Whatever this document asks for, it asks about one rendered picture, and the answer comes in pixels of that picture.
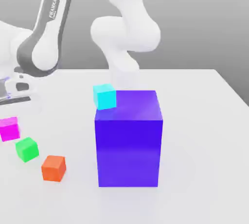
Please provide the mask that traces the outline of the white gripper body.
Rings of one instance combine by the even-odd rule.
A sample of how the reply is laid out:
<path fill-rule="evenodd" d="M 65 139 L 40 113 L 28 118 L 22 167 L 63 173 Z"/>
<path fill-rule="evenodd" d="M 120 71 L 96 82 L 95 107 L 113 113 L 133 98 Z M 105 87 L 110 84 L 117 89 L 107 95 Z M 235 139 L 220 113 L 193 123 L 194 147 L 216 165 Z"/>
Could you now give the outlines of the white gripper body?
<path fill-rule="evenodd" d="M 35 108 L 34 101 L 29 95 L 13 96 L 0 99 L 0 112 L 24 112 Z"/>

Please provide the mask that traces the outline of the small magenta cube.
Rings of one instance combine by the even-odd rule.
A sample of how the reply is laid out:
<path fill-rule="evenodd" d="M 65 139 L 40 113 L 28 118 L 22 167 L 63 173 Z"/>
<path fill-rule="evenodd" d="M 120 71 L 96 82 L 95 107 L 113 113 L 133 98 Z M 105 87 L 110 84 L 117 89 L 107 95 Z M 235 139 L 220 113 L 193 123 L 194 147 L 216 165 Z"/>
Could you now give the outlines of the small magenta cube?
<path fill-rule="evenodd" d="M 3 142 L 20 138 L 17 117 L 0 119 L 0 138 Z"/>

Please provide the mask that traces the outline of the small green cube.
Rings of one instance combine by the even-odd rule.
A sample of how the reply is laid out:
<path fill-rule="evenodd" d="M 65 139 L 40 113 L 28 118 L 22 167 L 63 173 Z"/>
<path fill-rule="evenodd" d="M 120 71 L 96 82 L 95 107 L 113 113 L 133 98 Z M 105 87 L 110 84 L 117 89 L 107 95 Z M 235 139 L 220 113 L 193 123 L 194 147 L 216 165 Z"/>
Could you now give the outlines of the small green cube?
<path fill-rule="evenodd" d="M 25 163 L 39 156 L 38 145 L 30 137 L 18 141 L 15 148 L 18 157 Z"/>

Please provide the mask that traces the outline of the small orange cube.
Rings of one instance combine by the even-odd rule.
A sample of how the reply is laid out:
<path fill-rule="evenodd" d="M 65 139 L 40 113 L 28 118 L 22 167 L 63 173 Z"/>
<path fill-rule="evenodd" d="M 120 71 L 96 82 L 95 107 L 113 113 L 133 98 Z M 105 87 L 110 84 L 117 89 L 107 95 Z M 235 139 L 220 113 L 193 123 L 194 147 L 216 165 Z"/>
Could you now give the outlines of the small orange cube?
<path fill-rule="evenodd" d="M 43 180 L 61 182 L 66 172 L 64 156 L 49 155 L 41 166 Z"/>

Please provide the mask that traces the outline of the small cyan cube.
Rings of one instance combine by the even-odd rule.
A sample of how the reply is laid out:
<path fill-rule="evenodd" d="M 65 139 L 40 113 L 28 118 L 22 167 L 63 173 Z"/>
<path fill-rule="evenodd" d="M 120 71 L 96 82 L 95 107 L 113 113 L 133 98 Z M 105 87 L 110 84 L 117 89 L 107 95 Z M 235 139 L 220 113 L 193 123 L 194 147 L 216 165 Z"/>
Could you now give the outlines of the small cyan cube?
<path fill-rule="evenodd" d="M 94 85 L 93 100 L 97 110 L 115 108 L 117 106 L 116 90 L 111 84 Z"/>

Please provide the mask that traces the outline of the large purple box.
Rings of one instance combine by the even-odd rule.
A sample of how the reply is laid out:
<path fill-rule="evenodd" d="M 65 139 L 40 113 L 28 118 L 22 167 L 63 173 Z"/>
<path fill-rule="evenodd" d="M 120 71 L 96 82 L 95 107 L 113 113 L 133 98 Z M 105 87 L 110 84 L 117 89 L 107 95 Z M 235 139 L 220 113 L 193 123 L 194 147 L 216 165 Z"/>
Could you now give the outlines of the large purple box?
<path fill-rule="evenodd" d="M 157 187 L 162 130 L 155 91 L 117 91 L 117 106 L 95 115 L 99 186 Z"/>

